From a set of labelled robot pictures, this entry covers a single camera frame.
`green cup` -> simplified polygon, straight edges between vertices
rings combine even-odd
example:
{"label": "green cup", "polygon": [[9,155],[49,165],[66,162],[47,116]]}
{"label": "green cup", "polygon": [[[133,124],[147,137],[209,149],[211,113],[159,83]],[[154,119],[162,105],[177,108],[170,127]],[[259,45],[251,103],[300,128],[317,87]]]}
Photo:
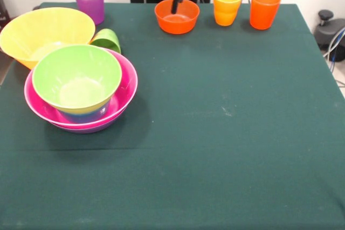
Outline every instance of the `green cup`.
{"label": "green cup", "polygon": [[93,37],[91,45],[97,47],[108,48],[110,50],[121,53],[119,39],[116,33],[111,29],[102,29]]}

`pink bowl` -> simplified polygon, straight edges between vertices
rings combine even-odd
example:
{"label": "pink bowl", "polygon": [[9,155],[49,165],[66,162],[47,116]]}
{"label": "pink bowl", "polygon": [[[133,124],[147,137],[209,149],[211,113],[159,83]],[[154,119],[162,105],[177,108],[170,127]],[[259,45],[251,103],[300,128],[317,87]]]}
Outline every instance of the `pink bowl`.
{"label": "pink bowl", "polygon": [[118,117],[120,117],[120,115],[123,113],[124,110],[122,110],[122,112],[120,112],[115,118],[113,118],[112,120],[104,123],[103,125],[100,125],[100,126],[96,126],[96,127],[90,127],[90,128],[85,128],[85,129],[69,129],[69,128],[65,128],[65,127],[61,127],[59,125],[56,125],[56,124],[53,124],[54,126],[60,128],[60,129],[63,129],[63,130],[66,130],[66,131],[69,131],[69,132],[72,132],[72,133],[77,133],[77,134],[89,134],[89,133],[94,133],[94,132],[97,132],[97,131],[101,131],[101,130],[104,130],[105,128],[108,128],[111,124],[113,124],[116,119]]}
{"label": "pink bowl", "polygon": [[65,129],[90,130],[114,121],[134,97],[138,85],[138,77],[134,66],[128,59],[115,51],[107,51],[119,61],[122,69],[122,79],[118,89],[110,100],[108,111],[103,118],[94,122],[80,124],[70,122],[64,118],[57,109],[43,101],[35,92],[32,85],[33,70],[27,76],[24,85],[24,96],[27,105],[37,116]]}

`cup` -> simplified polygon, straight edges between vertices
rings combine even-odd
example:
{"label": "cup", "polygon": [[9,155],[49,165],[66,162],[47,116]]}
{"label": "cup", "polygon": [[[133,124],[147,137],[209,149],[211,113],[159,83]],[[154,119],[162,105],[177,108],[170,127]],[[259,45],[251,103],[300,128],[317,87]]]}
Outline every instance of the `cup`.
{"label": "cup", "polygon": [[80,11],[89,15],[96,25],[104,21],[104,0],[76,0]]}
{"label": "cup", "polygon": [[221,26],[229,26],[236,18],[242,0],[213,0],[215,20]]}
{"label": "cup", "polygon": [[111,29],[102,29],[93,37],[91,45],[97,47],[108,48],[110,50],[121,53],[119,39],[116,33]]}
{"label": "cup", "polygon": [[250,24],[258,30],[271,27],[279,9],[281,0],[252,0],[250,6]]}

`yellow bowl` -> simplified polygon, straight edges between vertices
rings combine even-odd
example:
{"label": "yellow bowl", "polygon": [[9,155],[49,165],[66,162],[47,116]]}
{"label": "yellow bowl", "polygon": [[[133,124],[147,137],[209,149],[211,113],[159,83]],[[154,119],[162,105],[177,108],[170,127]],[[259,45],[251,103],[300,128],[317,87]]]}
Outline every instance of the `yellow bowl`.
{"label": "yellow bowl", "polygon": [[0,33],[0,48],[33,69],[51,51],[67,44],[88,44],[95,24],[87,14],[71,8],[43,8],[25,13]]}

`black knob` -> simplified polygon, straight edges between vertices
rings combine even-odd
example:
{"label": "black knob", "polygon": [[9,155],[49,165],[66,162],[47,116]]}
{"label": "black knob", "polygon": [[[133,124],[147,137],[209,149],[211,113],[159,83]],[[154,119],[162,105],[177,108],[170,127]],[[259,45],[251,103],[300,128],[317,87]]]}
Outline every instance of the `black knob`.
{"label": "black knob", "polygon": [[329,11],[329,10],[326,10],[326,9],[321,10],[321,11],[319,12],[319,17],[320,17],[320,19],[323,20],[323,21],[325,21],[325,22],[328,21],[328,20],[330,20],[333,16],[334,16],[334,15],[333,15],[333,12],[331,12],[331,11]]}

